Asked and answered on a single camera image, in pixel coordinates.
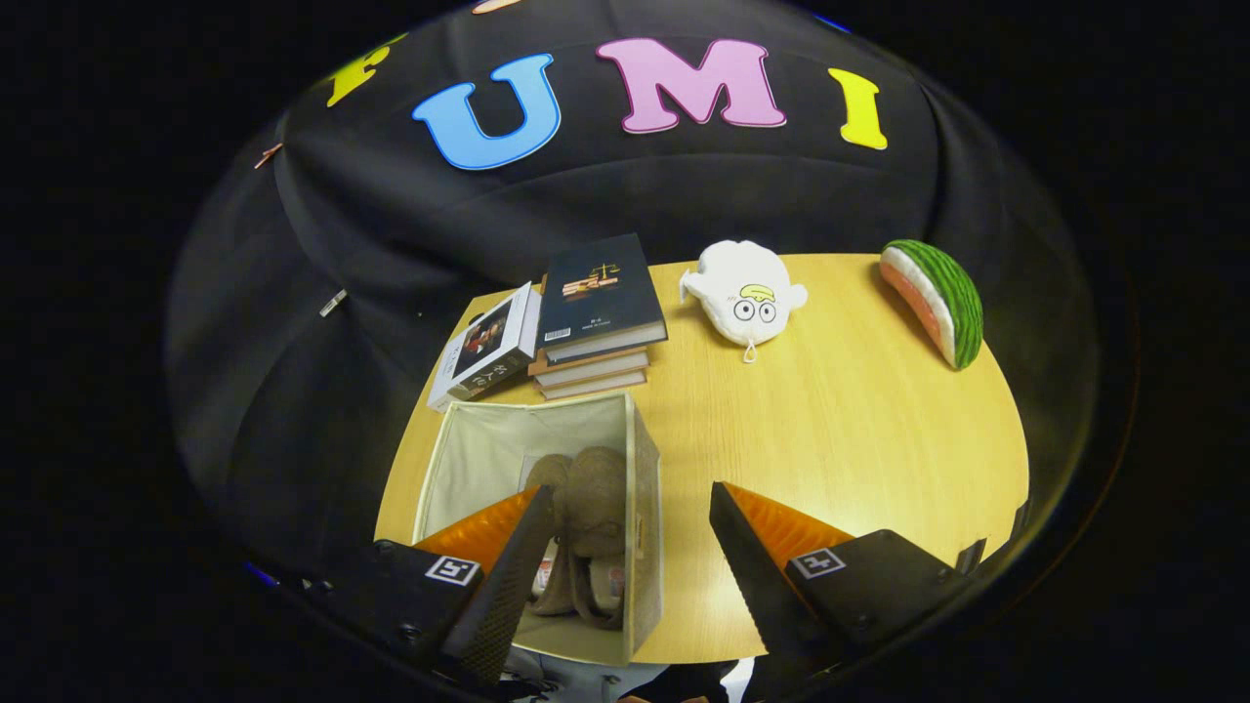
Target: brown plush toy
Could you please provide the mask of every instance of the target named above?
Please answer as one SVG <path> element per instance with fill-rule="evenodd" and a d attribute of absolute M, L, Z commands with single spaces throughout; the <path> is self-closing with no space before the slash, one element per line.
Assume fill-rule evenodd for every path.
<path fill-rule="evenodd" d="M 625 455 L 608 447 L 584 449 L 572 462 L 549 454 L 534 464 L 525 488 L 544 484 L 555 489 L 558 548 L 551 578 L 530 610 L 538 615 L 576 610 L 595 627 L 620 629 L 624 605 L 611 613 L 595 607 L 590 559 L 625 553 Z"/>

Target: green watermelon rind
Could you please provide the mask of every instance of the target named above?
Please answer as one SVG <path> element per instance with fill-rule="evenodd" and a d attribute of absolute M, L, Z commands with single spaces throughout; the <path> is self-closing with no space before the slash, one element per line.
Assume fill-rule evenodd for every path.
<path fill-rule="evenodd" d="M 895 239 L 881 248 L 881 251 L 891 246 L 911 259 L 946 301 L 955 325 L 955 368 L 968 368 L 980 354 L 985 334 L 981 296 L 976 293 L 972 278 L 959 261 L 931 244 L 915 239 Z"/>

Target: stack of books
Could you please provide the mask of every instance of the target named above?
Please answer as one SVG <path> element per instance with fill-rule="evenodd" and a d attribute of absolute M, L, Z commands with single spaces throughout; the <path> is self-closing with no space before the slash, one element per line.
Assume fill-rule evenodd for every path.
<path fill-rule="evenodd" d="M 548 400 L 646 383 L 646 346 L 669 329 L 636 234 L 551 259 L 530 377 Z"/>

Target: cartoon eyes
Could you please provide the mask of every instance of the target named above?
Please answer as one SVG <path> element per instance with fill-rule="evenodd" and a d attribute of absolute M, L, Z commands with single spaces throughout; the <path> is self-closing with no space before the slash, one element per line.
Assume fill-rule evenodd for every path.
<path fill-rule="evenodd" d="M 739 300 L 734 305 L 734 316 L 742 320 L 744 323 L 755 316 L 755 303 L 750 300 Z"/>
<path fill-rule="evenodd" d="M 744 323 L 755 316 L 755 303 L 748 299 L 741 299 L 734 304 L 734 316 L 742 320 Z M 772 303 L 762 303 L 760 305 L 760 319 L 765 323 L 771 323 L 778 319 L 778 309 Z"/>

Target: wooden table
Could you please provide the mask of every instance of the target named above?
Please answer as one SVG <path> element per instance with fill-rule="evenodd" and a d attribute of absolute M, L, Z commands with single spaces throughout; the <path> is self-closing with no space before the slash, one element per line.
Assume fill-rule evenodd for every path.
<path fill-rule="evenodd" d="M 890 528 L 951 565 L 981 538 L 985 557 L 1001 547 L 1028 498 L 1024 429 L 988 346 L 968 369 L 951 370 L 881 280 L 876 255 L 782 260 L 810 300 L 752 365 L 698 299 L 679 303 L 678 280 L 694 263 L 651 266 L 669 341 L 650 346 L 649 380 L 630 393 L 661 454 L 664 618 L 635 662 L 765 653 L 708 522 L 715 480 L 851 534 Z M 456 333 L 508 293 L 474 299 Z M 429 392 L 428 380 L 395 454 L 378 539 L 412 543 L 442 420 L 425 405 Z M 544 402 L 529 383 L 486 400 Z"/>

